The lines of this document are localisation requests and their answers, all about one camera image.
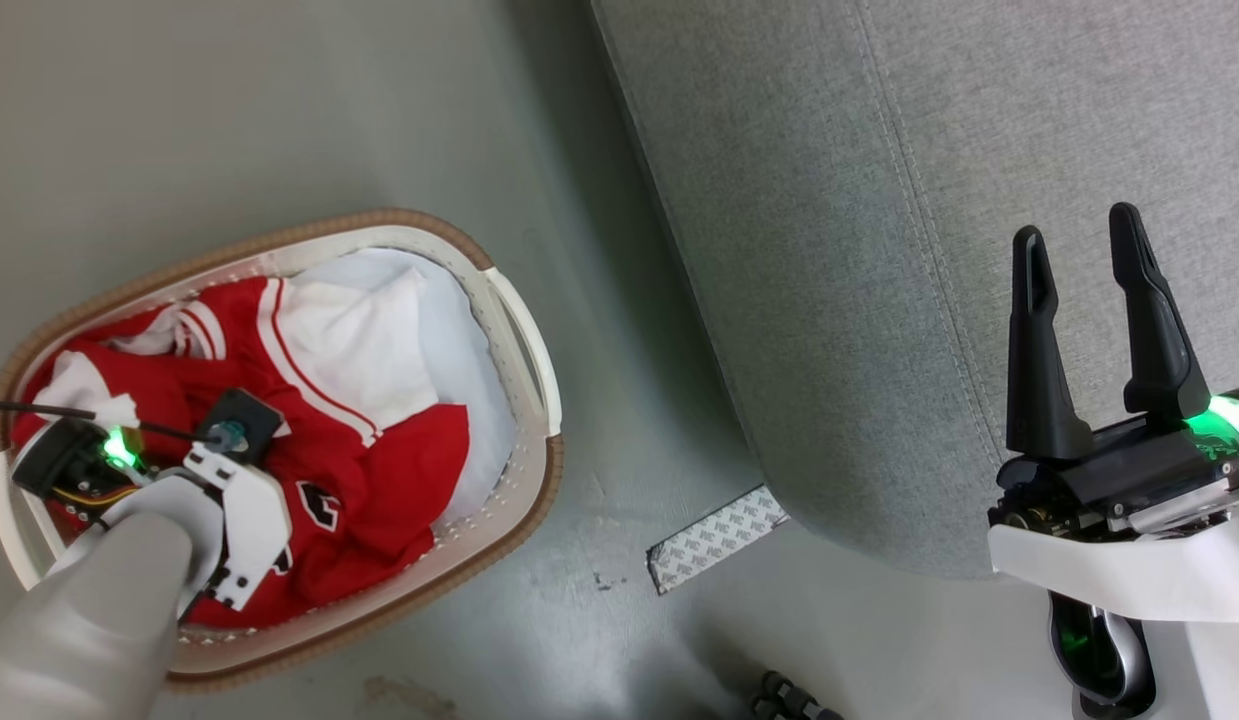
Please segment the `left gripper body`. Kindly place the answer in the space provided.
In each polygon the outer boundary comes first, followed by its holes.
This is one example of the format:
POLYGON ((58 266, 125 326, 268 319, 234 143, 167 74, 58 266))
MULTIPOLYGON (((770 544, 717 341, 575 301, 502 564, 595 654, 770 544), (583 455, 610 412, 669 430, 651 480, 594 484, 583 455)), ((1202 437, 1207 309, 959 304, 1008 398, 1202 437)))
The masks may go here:
POLYGON ((151 480, 124 429, 59 418, 30 437, 12 468, 20 490, 53 501, 78 520, 95 520, 151 480))

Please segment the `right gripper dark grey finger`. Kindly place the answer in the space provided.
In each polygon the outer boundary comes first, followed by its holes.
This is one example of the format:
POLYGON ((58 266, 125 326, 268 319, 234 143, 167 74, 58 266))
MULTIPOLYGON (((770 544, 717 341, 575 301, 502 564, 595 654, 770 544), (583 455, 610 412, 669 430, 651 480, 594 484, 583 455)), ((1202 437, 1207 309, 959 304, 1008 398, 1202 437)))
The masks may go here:
POLYGON ((1109 235, 1113 275, 1125 292, 1127 315, 1126 410, 1155 418, 1199 416, 1208 410, 1212 392, 1144 219, 1131 202, 1111 206, 1109 235))
POLYGON ((1057 336, 1058 292, 1040 228, 1014 237, 1009 316, 1009 451, 1070 461, 1093 451, 1093 429, 1075 413, 1057 336))

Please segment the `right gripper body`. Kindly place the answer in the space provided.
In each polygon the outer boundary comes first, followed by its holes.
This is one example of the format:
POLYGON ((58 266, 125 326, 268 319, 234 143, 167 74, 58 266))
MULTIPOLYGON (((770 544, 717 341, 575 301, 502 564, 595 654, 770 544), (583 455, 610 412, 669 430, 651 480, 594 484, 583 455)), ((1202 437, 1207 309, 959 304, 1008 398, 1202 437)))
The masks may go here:
POLYGON ((1135 416, 1075 460, 1018 456, 997 473, 991 527, 1036 533, 1194 533, 1239 506, 1239 388, 1178 424, 1135 416))

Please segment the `red and white jersey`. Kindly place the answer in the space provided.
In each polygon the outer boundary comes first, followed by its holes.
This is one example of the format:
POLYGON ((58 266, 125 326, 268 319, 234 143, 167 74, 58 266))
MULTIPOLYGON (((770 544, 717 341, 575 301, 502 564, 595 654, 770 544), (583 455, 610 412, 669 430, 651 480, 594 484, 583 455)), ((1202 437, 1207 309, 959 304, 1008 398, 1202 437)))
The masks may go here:
POLYGON ((470 451, 468 411, 424 366, 408 271, 380 290, 250 278, 71 338, 24 402, 128 413, 193 432, 230 388, 281 414, 261 465, 292 524, 243 610, 216 600, 195 625, 263 628, 395 577, 432 548, 470 451))

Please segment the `white basket with brown rim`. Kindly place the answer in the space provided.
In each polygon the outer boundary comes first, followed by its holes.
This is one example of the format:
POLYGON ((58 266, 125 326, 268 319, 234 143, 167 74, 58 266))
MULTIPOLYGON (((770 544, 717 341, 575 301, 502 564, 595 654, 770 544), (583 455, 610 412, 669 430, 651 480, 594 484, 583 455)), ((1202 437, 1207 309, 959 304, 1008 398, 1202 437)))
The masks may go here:
POLYGON ((271 630, 178 634, 166 687, 207 694, 309 664, 442 599, 517 550, 546 518, 564 461, 561 397, 553 361, 527 304, 467 233, 415 209, 370 209, 256 234, 144 274, 40 325, 0 369, 0 400, 24 393, 35 371, 71 336, 216 284, 253 275, 294 275, 318 263, 385 247, 446 268, 467 292, 509 397, 518 437, 499 483, 473 518, 453 520, 440 542, 400 577, 271 630))

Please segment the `grey fabric sofa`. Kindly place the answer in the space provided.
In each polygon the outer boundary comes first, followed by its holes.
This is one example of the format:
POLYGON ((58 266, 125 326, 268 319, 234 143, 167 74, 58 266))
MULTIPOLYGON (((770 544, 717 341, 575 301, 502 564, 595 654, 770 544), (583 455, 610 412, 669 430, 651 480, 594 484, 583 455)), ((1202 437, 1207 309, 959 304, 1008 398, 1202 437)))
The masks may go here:
POLYGON ((1125 415, 1108 211, 1239 387, 1239 0, 592 0, 730 400, 800 525, 986 577, 1011 240, 1077 413, 1125 415))

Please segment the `printed grey paper strip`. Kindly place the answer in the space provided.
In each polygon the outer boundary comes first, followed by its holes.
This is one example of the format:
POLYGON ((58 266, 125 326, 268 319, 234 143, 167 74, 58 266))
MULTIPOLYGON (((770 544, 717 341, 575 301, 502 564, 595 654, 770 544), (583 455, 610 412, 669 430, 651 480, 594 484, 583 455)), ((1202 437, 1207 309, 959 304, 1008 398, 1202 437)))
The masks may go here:
POLYGON ((665 596, 790 520, 766 486, 733 498, 646 551, 657 596, 665 596))

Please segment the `white garment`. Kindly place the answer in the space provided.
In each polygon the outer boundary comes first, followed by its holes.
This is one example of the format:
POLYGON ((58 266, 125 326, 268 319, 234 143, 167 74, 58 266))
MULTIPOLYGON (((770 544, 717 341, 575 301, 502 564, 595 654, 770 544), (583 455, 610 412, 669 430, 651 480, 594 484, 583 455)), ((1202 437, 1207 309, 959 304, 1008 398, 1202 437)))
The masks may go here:
POLYGON ((432 529, 481 509, 508 463, 517 424, 453 274, 413 252, 351 252, 279 283, 271 322, 273 348, 313 405, 363 437, 383 437, 427 406, 463 406, 470 449, 432 529))

